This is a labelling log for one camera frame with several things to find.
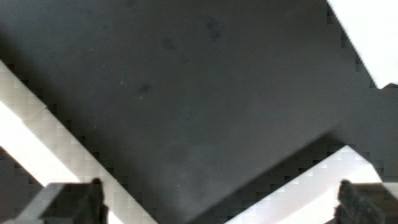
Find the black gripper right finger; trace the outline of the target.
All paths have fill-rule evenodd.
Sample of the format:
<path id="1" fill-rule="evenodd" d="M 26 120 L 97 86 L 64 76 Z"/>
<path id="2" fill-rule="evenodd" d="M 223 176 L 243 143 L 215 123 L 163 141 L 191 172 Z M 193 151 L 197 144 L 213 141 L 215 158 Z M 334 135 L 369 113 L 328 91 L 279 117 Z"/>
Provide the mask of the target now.
<path id="1" fill-rule="evenodd" d="M 341 181 L 335 224 L 398 224 L 398 183 Z"/>

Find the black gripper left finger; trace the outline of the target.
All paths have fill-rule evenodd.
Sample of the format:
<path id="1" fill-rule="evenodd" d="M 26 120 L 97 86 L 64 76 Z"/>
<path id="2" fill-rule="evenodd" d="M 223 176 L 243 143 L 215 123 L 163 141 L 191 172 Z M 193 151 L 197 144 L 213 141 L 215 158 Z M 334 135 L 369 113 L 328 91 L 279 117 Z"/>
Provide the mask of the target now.
<path id="1" fill-rule="evenodd" d="M 49 183 L 33 197 L 16 224 L 108 224 L 103 183 Z"/>

